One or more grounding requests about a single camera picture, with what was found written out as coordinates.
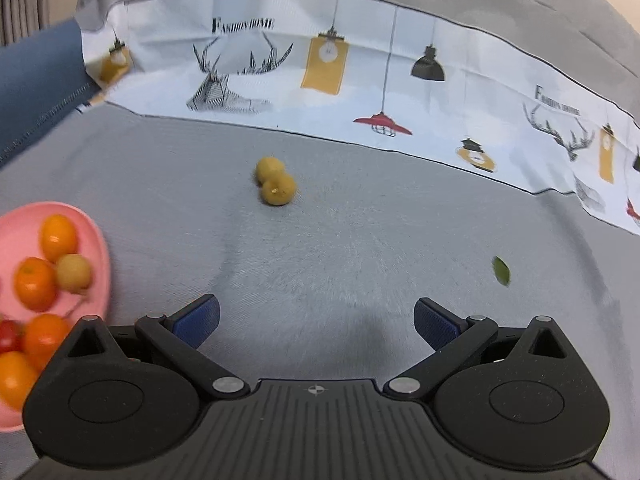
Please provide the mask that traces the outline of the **orange tangerine with stem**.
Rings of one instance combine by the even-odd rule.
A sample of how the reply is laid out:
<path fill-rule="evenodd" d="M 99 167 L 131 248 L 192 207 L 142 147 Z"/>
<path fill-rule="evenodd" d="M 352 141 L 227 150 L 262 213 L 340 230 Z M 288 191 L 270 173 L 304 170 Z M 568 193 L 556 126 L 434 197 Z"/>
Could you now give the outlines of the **orange tangerine with stem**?
<path fill-rule="evenodd" d="M 71 328 L 67 318 L 52 313 L 37 315 L 25 325 L 23 352 L 38 372 L 47 366 Z"/>

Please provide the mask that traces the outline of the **pale yellow longan fruit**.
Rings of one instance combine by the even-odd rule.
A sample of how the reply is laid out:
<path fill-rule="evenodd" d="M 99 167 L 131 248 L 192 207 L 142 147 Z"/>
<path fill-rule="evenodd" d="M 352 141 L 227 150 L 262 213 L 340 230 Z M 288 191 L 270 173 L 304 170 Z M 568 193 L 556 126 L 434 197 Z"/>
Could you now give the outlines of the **pale yellow longan fruit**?
<path fill-rule="evenodd" d="M 59 289 L 71 294 L 84 294 L 92 284 L 93 270 L 84 256 L 68 254 L 58 259 L 55 275 Z"/>

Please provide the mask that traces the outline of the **oval orange kumquat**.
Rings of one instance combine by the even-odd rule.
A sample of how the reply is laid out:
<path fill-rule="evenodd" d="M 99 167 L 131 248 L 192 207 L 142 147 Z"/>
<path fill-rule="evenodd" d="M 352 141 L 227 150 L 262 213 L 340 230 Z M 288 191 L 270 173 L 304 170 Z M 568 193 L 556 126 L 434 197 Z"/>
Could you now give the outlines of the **oval orange kumquat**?
<path fill-rule="evenodd" d="M 21 411 L 25 401 L 38 379 L 38 372 L 32 367 L 24 353 L 4 352 L 0 356 L 0 396 L 12 410 Z"/>

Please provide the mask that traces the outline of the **dark red cherry tomato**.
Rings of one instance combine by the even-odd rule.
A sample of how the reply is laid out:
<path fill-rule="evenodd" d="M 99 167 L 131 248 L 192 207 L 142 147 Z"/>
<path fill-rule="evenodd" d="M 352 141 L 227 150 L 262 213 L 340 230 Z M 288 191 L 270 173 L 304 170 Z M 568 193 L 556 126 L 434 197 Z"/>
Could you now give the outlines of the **dark red cherry tomato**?
<path fill-rule="evenodd" d="M 24 330 L 20 323 L 13 320 L 0 322 L 0 352 L 21 351 Z"/>

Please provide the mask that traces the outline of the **round orange tangerine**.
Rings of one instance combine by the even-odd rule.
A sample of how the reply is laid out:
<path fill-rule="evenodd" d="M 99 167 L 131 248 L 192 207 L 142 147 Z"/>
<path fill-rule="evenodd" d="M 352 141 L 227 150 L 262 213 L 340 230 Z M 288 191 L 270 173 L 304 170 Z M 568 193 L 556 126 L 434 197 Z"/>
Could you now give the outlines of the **round orange tangerine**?
<path fill-rule="evenodd" d="M 13 289 L 26 309 L 46 312 L 58 298 L 54 266 L 36 257 L 24 259 L 13 274 Z"/>

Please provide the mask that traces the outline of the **small orange kumquat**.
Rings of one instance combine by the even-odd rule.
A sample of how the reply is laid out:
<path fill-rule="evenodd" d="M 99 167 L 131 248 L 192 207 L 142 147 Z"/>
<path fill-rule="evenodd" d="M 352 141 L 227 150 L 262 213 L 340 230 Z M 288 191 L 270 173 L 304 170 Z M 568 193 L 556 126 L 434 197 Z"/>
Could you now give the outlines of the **small orange kumquat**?
<path fill-rule="evenodd" d="M 52 263 L 74 254 L 79 246 L 76 226 L 62 214 L 51 214 L 40 226 L 39 245 L 44 258 Z"/>

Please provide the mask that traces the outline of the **yellow-green longan fruit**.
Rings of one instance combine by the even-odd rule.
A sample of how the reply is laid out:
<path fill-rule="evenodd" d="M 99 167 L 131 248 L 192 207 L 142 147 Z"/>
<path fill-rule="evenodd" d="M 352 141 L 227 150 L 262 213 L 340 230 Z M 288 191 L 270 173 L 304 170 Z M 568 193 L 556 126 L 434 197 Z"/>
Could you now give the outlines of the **yellow-green longan fruit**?
<path fill-rule="evenodd" d="M 259 184 L 263 184 L 272 174 L 280 174 L 285 170 L 285 164 L 272 156 L 266 156 L 258 160 L 255 167 L 255 178 Z"/>
<path fill-rule="evenodd" d="M 297 191 L 295 179 L 286 172 L 277 172 L 262 184 L 260 196 L 270 206 L 284 206 L 292 202 Z"/>

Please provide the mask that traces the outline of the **small green leaf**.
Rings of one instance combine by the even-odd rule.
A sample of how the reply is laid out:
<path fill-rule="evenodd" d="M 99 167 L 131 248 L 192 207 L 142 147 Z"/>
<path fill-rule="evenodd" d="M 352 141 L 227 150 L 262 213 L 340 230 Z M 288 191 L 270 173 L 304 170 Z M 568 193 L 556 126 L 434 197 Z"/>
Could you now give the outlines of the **small green leaf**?
<path fill-rule="evenodd" d="M 498 256 L 492 258 L 491 264 L 498 283 L 508 287 L 511 283 L 511 270 L 509 266 Z"/>

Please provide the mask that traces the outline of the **pink round plate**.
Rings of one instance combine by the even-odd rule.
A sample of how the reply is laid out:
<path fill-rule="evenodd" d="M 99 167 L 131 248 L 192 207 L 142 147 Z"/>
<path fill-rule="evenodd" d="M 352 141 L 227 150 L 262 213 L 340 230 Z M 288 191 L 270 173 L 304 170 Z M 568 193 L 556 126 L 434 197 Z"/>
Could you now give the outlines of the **pink round plate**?
<path fill-rule="evenodd" d="M 1 316 L 22 325 L 36 314 L 21 304 L 13 288 L 13 274 L 28 257 L 39 257 L 39 230 L 51 214 L 62 214 L 76 226 L 79 253 L 92 265 L 88 298 L 60 292 L 50 312 L 75 323 L 85 315 L 106 318 L 111 298 L 111 259 L 99 227 L 82 210 L 57 202 L 30 203 L 1 216 Z"/>

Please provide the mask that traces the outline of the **grey printed sofa cover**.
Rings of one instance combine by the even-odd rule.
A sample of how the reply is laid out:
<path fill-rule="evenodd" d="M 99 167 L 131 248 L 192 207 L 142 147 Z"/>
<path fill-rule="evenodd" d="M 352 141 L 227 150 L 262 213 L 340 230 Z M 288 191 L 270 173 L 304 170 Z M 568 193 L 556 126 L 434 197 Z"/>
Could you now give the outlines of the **grey printed sofa cover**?
<path fill-rule="evenodd" d="M 78 0 L 98 93 L 1 165 L 1 208 L 102 231 L 107 322 L 211 292 L 203 352 L 251 385 L 386 382 L 414 302 L 548 315 L 639 474 L 639 35 L 606 0 Z M 296 181 L 270 206 L 272 156 Z M 502 286 L 492 270 L 511 270 Z"/>

